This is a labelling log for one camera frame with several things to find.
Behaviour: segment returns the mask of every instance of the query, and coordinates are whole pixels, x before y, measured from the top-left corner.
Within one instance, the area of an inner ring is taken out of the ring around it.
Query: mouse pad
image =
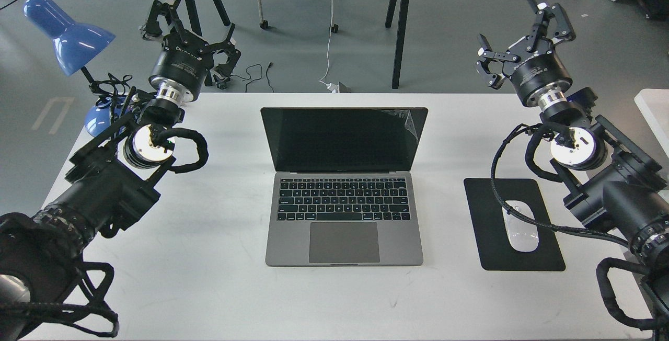
[[[495,179],[500,196],[506,201],[526,203],[535,220],[550,223],[537,182],[532,179]],[[464,189],[474,225],[481,266],[485,270],[563,271],[564,259],[555,233],[537,227],[538,246],[532,252],[511,246],[504,227],[502,206],[495,199],[490,179],[464,179]]]

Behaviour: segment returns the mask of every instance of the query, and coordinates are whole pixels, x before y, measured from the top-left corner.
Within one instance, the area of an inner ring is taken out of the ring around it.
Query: white mouse
[[[522,213],[528,218],[535,219],[535,216],[532,213],[530,207],[518,200],[508,200],[506,201],[511,205],[515,210]],[[504,227],[506,229],[506,236],[509,238],[509,243],[511,246],[520,252],[532,252],[539,246],[539,234],[537,227],[533,224],[529,224],[523,220],[519,220],[514,217],[513,214],[507,212],[506,209],[502,208],[502,213],[504,214]]]

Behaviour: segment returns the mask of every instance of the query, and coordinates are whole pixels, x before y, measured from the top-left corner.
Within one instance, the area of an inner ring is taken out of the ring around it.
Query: gray floor
[[[0,5],[9,1],[0,0]],[[137,27],[152,1],[55,0],[77,21],[117,35],[87,65],[95,78],[103,79],[107,72],[132,74],[132,84],[147,90],[159,45],[141,40]],[[549,1],[566,8],[578,35],[558,48],[574,79],[573,89],[592,86],[599,95],[595,112],[669,166],[633,102],[643,88],[669,88],[669,24],[645,19],[632,0]],[[51,42],[23,16],[23,2],[0,10],[0,214],[38,210],[95,100],[81,73],[65,77],[60,72]],[[341,81],[356,93],[490,93],[494,90],[485,86],[474,67],[477,34],[486,34],[493,49],[502,50],[528,34],[534,19],[525,0],[411,0],[400,87],[394,90],[397,20],[391,29],[383,26],[387,2],[334,0],[340,31],[332,36],[326,82]],[[330,0],[263,0],[265,18],[272,26],[267,31],[258,27],[256,0],[224,0],[224,4],[237,24],[234,38],[242,52],[236,74],[246,76],[249,65],[273,62],[269,77],[278,93],[327,91],[318,80],[327,65]],[[204,37],[210,42],[222,40],[227,27],[211,0],[198,0],[198,6]],[[179,11],[187,20],[186,8]],[[251,73],[255,77],[260,71]],[[227,91],[243,92],[244,85],[235,78]],[[264,79],[248,90],[270,91]],[[511,84],[501,91],[511,93]],[[60,100],[34,130],[53,98]],[[68,102],[71,107],[58,125],[57,117]]]

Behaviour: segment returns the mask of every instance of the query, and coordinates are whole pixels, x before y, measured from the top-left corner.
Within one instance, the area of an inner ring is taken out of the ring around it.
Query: desk lamp
[[[76,22],[53,0],[27,0],[24,15],[52,39],[55,58],[65,76],[81,70],[88,83],[93,85],[93,77],[84,65],[102,52],[115,35],[102,27]],[[92,136],[97,136],[111,124],[112,117],[107,108],[119,116],[119,109],[115,109],[117,107],[109,99],[98,102],[86,115],[86,130]]]

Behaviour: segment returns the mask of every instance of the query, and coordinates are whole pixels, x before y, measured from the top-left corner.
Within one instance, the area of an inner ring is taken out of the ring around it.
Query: robotic arm
[[[639,264],[607,258],[597,267],[602,298],[609,313],[623,324],[659,331],[669,321],[669,204],[658,194],[666,188],[666,181],[658,174],[661,167],[607,119],[597,116],[593,121],[591,112],[597,96],[590,88],[569,97],[564,95],[572,79],[557,57],[555,46],[573,40],[573,28],[559,4],[543,9],[538,9],[531,0],[530,4],[536,14],[532,31],[506,52],[493,52],[487,38],[479,35],[482,48],[476,69],[488,86],[495,89],[508,78],[523,106],[540,108],[542,124],[526,128],[532,134],[525,154],[526,164],[537,176],[567,186],[569,195],[563,199],[564,206],[585,229],[537,226],[603,238],[629,248]],[[549,38],[548,27],[553,19],[557,29]],[[500,73],[491,72],[492,62],[502,64]],[[555,173],[540,169],[534,162],[534,152],[545,138],[550,140],[553,156],[550,164]],[[581,183],[571,174],[571,169],[585,171],[602,167],[608,146],[612,148],[611,163],[589,181]],[[493,188],[494,167],[503,147],[494,160]],[[510,213],[534,223],[498,199]],[[618,229],[625,240],[607,234],[612,229]],[[619,308],[607,278],[612,267],[643,276],[641,286],[654,305],[653,319],[632,319]]]
[[[43,322],[75,327],[100,337],[115,337],[118,316],[105,303],[114,269],[108,263],[85,262],[83,252],[96,234],[112,238],[138,222],[158,201],[155,189],[167,171],[190,172],[207,162],[207,142],[196,131],[175,128],[184,112],[181,104],[198,98],[213,55],[228,55],[219,71],[228,78],[241,53],[227,38],[220,43],[207,41],[183,28],[174,5],[155,1],[143,27],[143,38],[161,41],[163,50],[149,82],[156,93],[131,88],[120,115],[102,133],[70,158],[74,167],[65,179],[65,193],[29,217],[9,213],[0,217],[0,341],[14,341],[29,334]],[[157,21],[164,15],[170,33],[162,36]],[[84,72],[91,90],[99,82]],[[196,143],[198,161],[174,166],[175,138]],[[141,179],[118,158],[118,145],[125,140],[126,161],[140,169],[155,169]],[[89,272],[100,270],[103,280],[94,286]],[[65,304],[79,287],[87,305]],[[96,332],[76,324],[90,314],[112,324],[107,332]]]

